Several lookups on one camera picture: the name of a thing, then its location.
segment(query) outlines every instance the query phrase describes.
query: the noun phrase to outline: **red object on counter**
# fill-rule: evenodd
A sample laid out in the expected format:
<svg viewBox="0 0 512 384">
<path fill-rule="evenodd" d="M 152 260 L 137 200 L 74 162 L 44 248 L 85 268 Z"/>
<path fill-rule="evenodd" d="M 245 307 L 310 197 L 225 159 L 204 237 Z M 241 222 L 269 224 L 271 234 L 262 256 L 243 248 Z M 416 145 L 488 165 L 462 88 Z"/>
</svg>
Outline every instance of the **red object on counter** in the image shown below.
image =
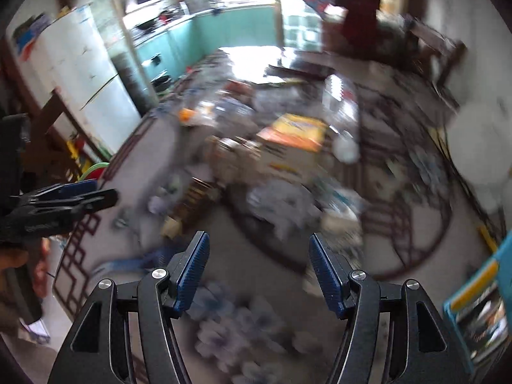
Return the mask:
<svg viewBox="0 0 512 384">
<path fill-rule="evenodd" d="M 377 10 L 380 0 L 349 0 L 341 34 L 350 45 L 370 49 L 377 41 Z"/>
</svg>

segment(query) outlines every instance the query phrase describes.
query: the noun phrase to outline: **white refrigerator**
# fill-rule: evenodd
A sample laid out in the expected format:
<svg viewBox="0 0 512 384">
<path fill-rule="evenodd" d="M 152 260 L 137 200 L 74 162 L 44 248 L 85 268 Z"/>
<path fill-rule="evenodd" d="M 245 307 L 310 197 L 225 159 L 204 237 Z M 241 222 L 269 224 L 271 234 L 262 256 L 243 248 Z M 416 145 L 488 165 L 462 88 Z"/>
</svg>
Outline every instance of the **white refrigerator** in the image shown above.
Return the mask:
<svg viewBox="0 0 512 384">
<path fill-rule="evenodd" d="M 116 153 L 141 117 L 114 68 L 88 6 L 53 22 L 29 61 L 48 93 L 55 88 L 76 121 Z"/>
</svg>

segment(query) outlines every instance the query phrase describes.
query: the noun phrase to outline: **kitchen appliance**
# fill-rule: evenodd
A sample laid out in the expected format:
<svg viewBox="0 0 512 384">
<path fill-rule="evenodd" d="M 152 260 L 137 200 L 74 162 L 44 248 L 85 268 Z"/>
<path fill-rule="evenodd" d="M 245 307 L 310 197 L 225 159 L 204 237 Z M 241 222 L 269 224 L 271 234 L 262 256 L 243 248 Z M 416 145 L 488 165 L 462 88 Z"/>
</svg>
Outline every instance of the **kitchen appliance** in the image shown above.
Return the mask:
<svg viewBox="0 0 512 384">
<path fill-rule="evenodd" d="M 115 154 L 140 115 L 114 68 L 89 6 L 71 11 L 37 38 L 29 62 L 48 93 L 56 89 L 92 140 Z"/>
</svg>

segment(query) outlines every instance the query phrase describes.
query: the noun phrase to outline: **floor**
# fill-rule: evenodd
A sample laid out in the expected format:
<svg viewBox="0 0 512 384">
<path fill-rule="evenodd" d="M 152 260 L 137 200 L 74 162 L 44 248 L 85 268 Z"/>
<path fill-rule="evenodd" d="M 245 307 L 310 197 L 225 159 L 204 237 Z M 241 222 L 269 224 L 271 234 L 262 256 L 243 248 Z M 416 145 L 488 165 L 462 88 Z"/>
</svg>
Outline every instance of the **floor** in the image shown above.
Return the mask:
<svg viewBox="0 0 512 384">
<path fill-rule="evenodd" d="M 372 67 L 368 63 L 343 58 L 311 60 L 333 66 L 342 70 L 345 75 L 355 82 L 372 86 L 374 89 L 397 98 L 410 97 L 390 82 L 385 70 Z M 428 103 L 428 96 L 418 95 L 416 102 L 420 101 Z M 477 221 L 475 216 L 469 210 L 460 192 L 456 192 L 452 207 L 453 217 L 450 228 L 439 249 L 412 274 L 407 275 L 406 278 L 396 278 L 393 281 L 393 283 L 402 283 L 407 278 L 417 279 L 426 289 L 438 309 L 466 281 L 468 273 L 478 268 L 488 257 L 488 251 L 476 231 Z M 279 268 L 273 267 L 272 264 L 265 266 L 268 270 L 265 273 L 252 271 L 251 267 L 255 267 L 252 264 L 253 261 L 261 259 L 262 255 L 245 240 L 242 233 L 239 232 L 222 208 L 217 209 L 204 221 L 204 228 L 202 229 L 208 231 L 211 235 L 212 250 L 215 251 L 215 253 L 212 253 L 211 259 L 213 261 L 207 266 L 205 276 L 224 279 L 230 284 L 234 284 L 235 287 L 237 283 L 244 284 L 244 290 L 246 287 L 250 287 L 254 294 L 264 293 L 270 303 L 276 307 L 276 310 L 278 307 L 280 312 L 284 312 L 283 317 L 293 323 L 294 318 L 297 318 L 296 310 L 298 308 L 294 307 L 293 303 L 284 302 L 283 297 L 287 296 L 289 290 L 301 289 L 301 278 L 293 273 L 279 271 Z M 213 240 L 213 238 L 219 238 L 221 235 L 222 238 L 228 238 L 229 240 L 222 243 Z M 373 260 L 374 264 L 378 264 L 382 257 L 378 250 L 368 250 L 367 258 L 370 263 Z M 59 259 L 60 249 L 57 244 L 52 244 L 52 270 L 55 270 Z M 228 264 L 226 261 L 236 261 L 236 264 Z M 274 280 L 276 276 L 279 276 L 280 279 L 278 283 Z M 337 325 L 338 321 L 334 315 L 327 311 L 322 300 L 313 297 L 311 299 L 311 308 L 308 312 L 301 313 L 303 319 L 300 324 L 304 324 L 305 317 L 308 330 L 315 330 L 322 337 L 326 346 L 335 350 L 339 345 L 340 336 L 337 333 L 329 333 L 329 329 L 325 325 L 321 325 L 322 322 L 319 321 L 329 319 L 333 327 Z M 16 340 L 8 342 L 13 354 L 35 384 L 47 382 L 56 352 L 70 327 L 70 321 L 52 296 L 46 298 L 44 302 L 44 321 L 52 336 L 52 341 L 47 347 Z M 193 348 L 184 348 L 183 350 L 185 353 L 189 350 L 192 352 Z M 372 383 L 380 382 L 379 371 L 382 370 L 383 366 L 383 355 L 379 353 L 381 349 L 378 348 L 377 351 L 371 377 Z M 201 369 L 194 368 L 196 359 L 198 357 L 191 356 L 186 360 L 192 382 L 208 382 L 204 380 L 205 376 L 201 373 Z"/>
</svg>

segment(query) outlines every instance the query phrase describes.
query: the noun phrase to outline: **cardboard box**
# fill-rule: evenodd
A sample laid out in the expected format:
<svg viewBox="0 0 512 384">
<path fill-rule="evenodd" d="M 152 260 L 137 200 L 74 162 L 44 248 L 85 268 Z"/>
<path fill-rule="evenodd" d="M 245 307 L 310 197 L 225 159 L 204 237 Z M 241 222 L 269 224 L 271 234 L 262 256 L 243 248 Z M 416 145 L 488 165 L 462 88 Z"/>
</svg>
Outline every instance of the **cardboard box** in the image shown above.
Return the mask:
<svg viewBox="0 0 512 384">
<path fill-rule="evenodd" d="M 317 119 L 284 114 L 258 133 L 258 171 L 289 182 L 306 184 L 316 174 L 326 125 Z"/>
</svg>

